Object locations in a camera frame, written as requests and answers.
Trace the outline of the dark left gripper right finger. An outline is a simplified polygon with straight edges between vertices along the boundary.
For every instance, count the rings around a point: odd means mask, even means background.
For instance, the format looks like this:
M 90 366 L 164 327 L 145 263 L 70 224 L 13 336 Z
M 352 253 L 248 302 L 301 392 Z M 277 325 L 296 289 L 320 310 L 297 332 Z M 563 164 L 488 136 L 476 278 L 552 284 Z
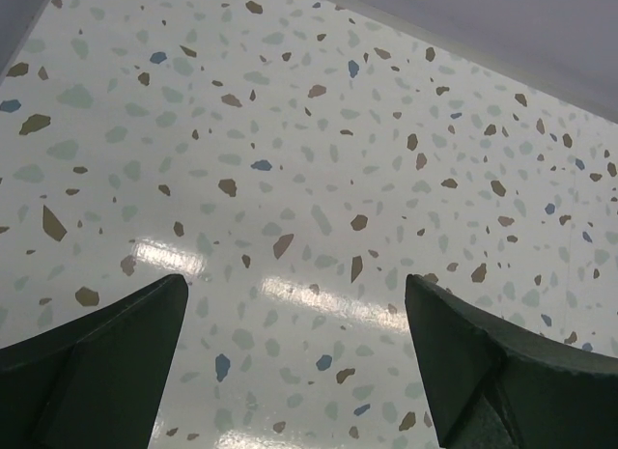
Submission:
M 441 448 L 614 448 L 617 360 L 535 334 L 411 274 L 405 304 Z

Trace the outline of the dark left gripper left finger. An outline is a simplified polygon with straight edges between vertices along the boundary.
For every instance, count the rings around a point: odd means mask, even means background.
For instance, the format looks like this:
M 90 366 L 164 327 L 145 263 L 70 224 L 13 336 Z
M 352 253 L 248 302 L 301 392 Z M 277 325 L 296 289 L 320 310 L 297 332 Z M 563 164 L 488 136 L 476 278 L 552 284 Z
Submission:
M 4 448 L 145 448 L 188 286 L 170 274 L 1 350 Z

